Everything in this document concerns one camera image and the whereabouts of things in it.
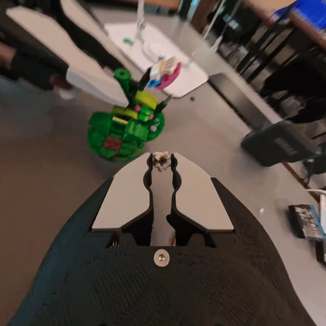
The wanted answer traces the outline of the black office chair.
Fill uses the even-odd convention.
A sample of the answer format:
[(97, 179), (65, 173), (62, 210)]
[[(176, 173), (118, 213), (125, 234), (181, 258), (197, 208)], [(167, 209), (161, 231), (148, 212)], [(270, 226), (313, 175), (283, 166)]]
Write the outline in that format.
[(297, 56), (269, 75), (259, 94), (278, 114), (281, 102), (292, 96), (302, 98), (303, 107), (286, 117), (293, 123), (306, 124), (325, 119), (325, 50), (296, 29), (290, 32), (289, 42), (296, 49)]

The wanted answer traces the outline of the black charger case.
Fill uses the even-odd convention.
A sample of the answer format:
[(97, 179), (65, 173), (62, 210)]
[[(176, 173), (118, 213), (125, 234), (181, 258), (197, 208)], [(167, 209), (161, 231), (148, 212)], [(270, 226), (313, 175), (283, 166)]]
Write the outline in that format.
[(243, 138), (241, 147), (263, 167), (303, 161), (320, 152), (298, 125), (286, 120), (251, 131)]

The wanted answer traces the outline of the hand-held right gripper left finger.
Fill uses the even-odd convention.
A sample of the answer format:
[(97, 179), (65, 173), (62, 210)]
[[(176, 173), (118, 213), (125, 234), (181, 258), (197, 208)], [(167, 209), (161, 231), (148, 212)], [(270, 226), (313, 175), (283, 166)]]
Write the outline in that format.
[(142, 154), (113, 177), (92, 231), (120, 232), (152, 206), (152, 155)]

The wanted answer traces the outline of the white rounded board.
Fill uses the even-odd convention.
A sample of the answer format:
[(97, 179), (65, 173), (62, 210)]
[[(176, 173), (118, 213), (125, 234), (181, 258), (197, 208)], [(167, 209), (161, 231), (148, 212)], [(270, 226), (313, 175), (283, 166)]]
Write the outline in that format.
[[(181, 98), (208, 81), (208, 74), (196, 62), (190, 62), (190, 57), (157, 27), (147, 23), (141, 39), (136, 37), (137, 29), (135, 22), (105, 24), (114, 44), (141, 72), (157, 63), (159, 56), (175, 56), (182, 63), (179, 76), (163, 89), (166, 94)], [(133, 46), (125, 44), (124, 38), (132, 39)]]

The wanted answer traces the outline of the blue storage bin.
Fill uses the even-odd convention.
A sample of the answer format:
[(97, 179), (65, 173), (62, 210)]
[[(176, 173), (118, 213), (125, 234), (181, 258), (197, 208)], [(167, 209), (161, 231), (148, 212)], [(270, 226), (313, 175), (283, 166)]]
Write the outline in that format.
[(292, 10), (314, 25), (316, 29), (326, 28), (326, 1), (325, 0), (298, 0), (294, 2)]

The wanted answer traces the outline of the white flower lego piece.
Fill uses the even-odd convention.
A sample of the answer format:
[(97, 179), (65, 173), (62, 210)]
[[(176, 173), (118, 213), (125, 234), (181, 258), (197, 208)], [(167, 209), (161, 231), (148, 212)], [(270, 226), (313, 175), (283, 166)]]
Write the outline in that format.
[(153, 153), (153, 167), (159, 172), (166, 171), (171, 166), (171, 155), (167, 151)]

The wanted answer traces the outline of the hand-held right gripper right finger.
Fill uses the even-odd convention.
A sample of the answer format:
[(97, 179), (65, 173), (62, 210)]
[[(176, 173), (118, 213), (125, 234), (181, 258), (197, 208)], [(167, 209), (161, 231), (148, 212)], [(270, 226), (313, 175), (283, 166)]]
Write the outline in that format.
[(206, 232), (233, 232), (234, 226), (214, 187), (201, 167), (179, 153), (171, 156), (174, 212)]

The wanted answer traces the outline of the green lego model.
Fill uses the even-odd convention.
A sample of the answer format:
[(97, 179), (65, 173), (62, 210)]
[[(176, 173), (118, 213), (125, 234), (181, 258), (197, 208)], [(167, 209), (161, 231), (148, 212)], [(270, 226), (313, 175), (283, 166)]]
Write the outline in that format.
[(127, 96), (127, 107), (113, 106), (111, 112), (94, 112), (88, 121), (87, 144), (104, 160), (118, 163), (135, 159), (145, 143), (155, 140), (165, 127), (163, 109), (170, 97), (158, 98), (145, 87), (150, 82), (151, 68), (139, 81), (125, 68), (114, 71), (114, 79)]

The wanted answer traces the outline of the pink white lego assembly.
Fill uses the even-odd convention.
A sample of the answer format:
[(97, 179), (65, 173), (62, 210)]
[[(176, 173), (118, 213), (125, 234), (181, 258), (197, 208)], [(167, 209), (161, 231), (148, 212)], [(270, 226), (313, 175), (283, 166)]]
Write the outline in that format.
[(182, 63), (175, 56), (168, 59), (159, 56), (157, 63), (150, 68), (147, 86), (160, 90), (165, 89), (179, 76), (181, 67)]

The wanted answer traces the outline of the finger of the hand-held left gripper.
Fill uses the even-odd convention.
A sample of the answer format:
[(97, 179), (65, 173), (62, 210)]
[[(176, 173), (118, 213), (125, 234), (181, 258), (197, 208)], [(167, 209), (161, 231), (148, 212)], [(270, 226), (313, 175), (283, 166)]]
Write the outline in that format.
[(114, 79), (114, 71), (102, 68), (73, 43), (68, 33), (56, 22), (51, 6), (6, 6), (6, 16), (40, 41), (67, 65), (69, 90), (54, 88), (62, 98), (74, 89), (84, 91), (106, 103), (126, 107), (127, 97)]
[(81, 1), (51, 1), (51, 14), (73, 43), (102, 68), (128, 68), (128, 60), (114, 44), (93, 11)]

